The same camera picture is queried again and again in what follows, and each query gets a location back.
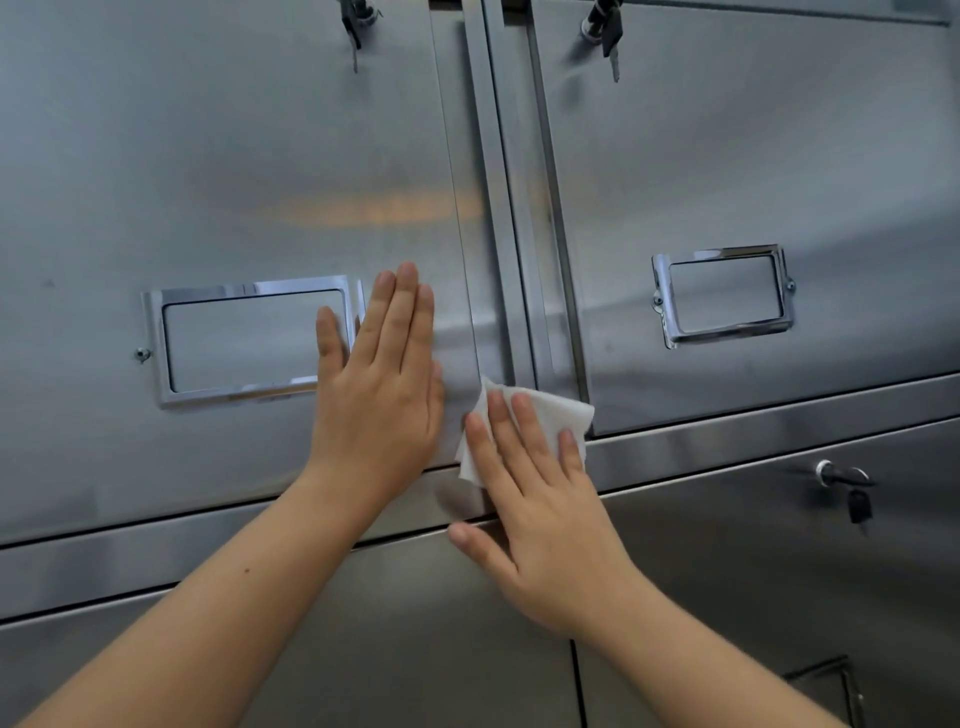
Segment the paper towel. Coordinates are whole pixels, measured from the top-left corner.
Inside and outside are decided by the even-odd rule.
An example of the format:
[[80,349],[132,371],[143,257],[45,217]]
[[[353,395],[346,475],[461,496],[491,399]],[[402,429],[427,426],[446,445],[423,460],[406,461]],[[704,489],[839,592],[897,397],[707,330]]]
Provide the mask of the paper towel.
[[[546,392],[538,392],[533,389],[524,389],[523,387],[507,387],[503,384],[495,384],[485,376],[481,380],[483,388],[480,392],[480,399],[477,401],[473,411],[483,418],[487,426],[487,432],[491,434],[490,418],[487,415],[487,393],[493,390],[503,392],[503,398],[507,402],[507,409],[510,410],[510,416],[516,423],[514,417],[514,406],[511,402],[514,394],[525,392],[530,395],[530,400],[537,412],[537,419],[540,420],[540,427],[543,428],[543,435],[546,437],[547,445],[554,457],[560,450],[558,438],[562,430],[568,429],[573,433],[577,440],[577,448],[580,450],[580,457],[587,460],[587,443],[584,436],[593,422],[593,405],[585,404],[577,400],[568,400],[557,395],[550,395]],[[473,465],[473,457],[470,455],[470,448],[467,445],[467,435],[460,438],[460,447],[457,448],[457,461],[460,463],[460,477],[469,480],[474,485],[484,487],[480,479],[480,473],[476,471]]]

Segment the metal label frame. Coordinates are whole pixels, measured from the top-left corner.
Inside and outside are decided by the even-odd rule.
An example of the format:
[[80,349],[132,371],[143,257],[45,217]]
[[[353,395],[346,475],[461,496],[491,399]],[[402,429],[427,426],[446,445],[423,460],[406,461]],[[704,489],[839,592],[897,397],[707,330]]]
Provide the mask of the metal label frame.
[[199,403],[216,400],[247,400],[276,395],[309,392],[317,386],[317,376],[296,376],[281,382],[252,383],[237,386],[214,387],[177,392],[170,374],[170,357],[167,351],[167,330],[163,312],[167,306],[184,303],[209,303],[231,299],[256,299],[271,296],[286,296],[297,293],[339,291],[344,298],[344,329],[347,331],[347,348],[353,349],[356,324],[365,313],[363,286],[356,281],[351,290],[347,276],[323,278],[262,280],[255,283],[234,283],[207,288],[166,288],[143,294],[147,309],[150,334],[153,339],[154,356],[160,406]]
[[[777,286],[780,316],[772,319],[748,321],[727,327],[705,328],[697,331],[684,331],[680,327],[677,314],[677,302],[670,278],[670,266],[683,263],[702,263],[711,260],[737,260],[747,257],[769,257],[774,265],[774,280]],[[669,255],[654,255],[654,280],[657,291],[653,306],[663,320],[663,341],[667,349],[676,349],[681,344],[703,344],[721,339],[739,339],[748,336],[763,336],[768,333],[786,331],[793,326],[793,305],[791,294],[796,288],[794,281],[787,276],[786,259],[779,245],[752,245],[744,248],[715,248],[697,251],[693,255],[672,259]]]

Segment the hand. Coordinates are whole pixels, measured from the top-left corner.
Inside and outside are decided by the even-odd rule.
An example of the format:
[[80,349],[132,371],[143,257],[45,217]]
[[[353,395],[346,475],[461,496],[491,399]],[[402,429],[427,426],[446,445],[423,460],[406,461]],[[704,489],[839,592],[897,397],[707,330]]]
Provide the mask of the hand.
[[373,518],[420,475],[444,414],[440,365],[432,361],[434,299],[403,263],[376,278],[353,351],[333,311],[317,314],[317,414],[301,481]]
[[558,461],[527,395],[513,398],[519,432],[502,393],[491,392],[488,406],[496,449],[474,414],[467,419],[467,439],[511,555],[468,523],[452,524],[449,538],[524,615],[592,642],[608,607],[643,577],[584,472],[573,435],[562,433]]

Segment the finger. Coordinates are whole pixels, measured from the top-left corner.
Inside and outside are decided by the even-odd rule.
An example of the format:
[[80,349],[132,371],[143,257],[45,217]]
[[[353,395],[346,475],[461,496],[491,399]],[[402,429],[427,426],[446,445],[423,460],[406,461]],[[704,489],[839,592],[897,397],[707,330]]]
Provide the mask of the finger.
[[439,361],[431,362],[430,384],[426,395],[427,437],[436,443],[440,437],[440,428],[444,423],[444,369]]
[[367,365],[376,356],[380,343],[380,330],[383,329],[383,320],[390,307],[390,299],[394,296],[396,276],[393,271],[383,271],[376,277],[373,292],[370,295],[370,304],[367,314],[357,331],[353,342],[353,351],[350,352],[350,363]]
[[530,395],[518,392],[514,395],[513,405],[520,439],[540,475],[550,485],[568,485],[569,480],[564,475],[564,469],[561,468],[560,462],[550,452],[550,447],[546,443],[546,437],[543,435],[543,428],[540,427],[540,420],[537,419],[537,412],[534,410]]
[[410,322],[413,319],[417,300],[419,274],[413,263],[400,263],[396,270],[396,289],[387,309],[387,318],[380,333],[376,348],[377,364],[388,370],[399,371],[403,352],[410,337]]
[[517,488],[525,496],[529,496],[538,488],[545,487],[543,478],[540,477],[537,467],[520,441],[520,436],[516,432],[514,421],[510,418],[510,410],[507,409],[507,402],[503,399],[502,392],[490,392],[487,398],[487,409],[496,448],[503,456],[503,462]]
[[500,519],[506,523],[520,506],[523,496],[507,473],[500,456],[496,454],[483,419],[474,412],[467,415],[466,432],[473,464],[480,473],[483,484],[487,486],[487,493],[490,494]]
[[425,283],[417,286],[417,301],[410,323],[407,348],[403,352],[400,370],[417,391],[426,392],[430,386],[430,358],[433,355],[433,289]]
[[516,586],[516,564],[486,531],[470,523],[452,523],[446,530],[450,542],[485,571],[503,591]]
[[344,343],[340,339],[337,316],[329,306],[317,311],[317,351],[320,352],[319,381],[330,380],[343,371]]
[[568,429],[560,433],[560,464],[571,483],[581,482],[587,477],[576,438]]

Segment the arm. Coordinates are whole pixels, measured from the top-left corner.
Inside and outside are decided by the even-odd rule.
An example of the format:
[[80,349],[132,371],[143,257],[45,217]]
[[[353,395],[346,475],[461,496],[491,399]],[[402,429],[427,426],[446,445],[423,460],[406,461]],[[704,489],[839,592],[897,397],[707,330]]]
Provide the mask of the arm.
[[433,308],[413,264],[380,274],[346,365],[333,312],[321,309],[303,474],[21,728],[240,720],[354,542],[433,454],[444,402],[431,362]]
[[519,431],[490,395],[496,448],[479,418],[467,421],[511,555],[474,525],[449,536],[521,612],[605,655],[673,728],[843,725],[661,594],[620,543],[570,433],[558,462],[529,398],[513,405]]

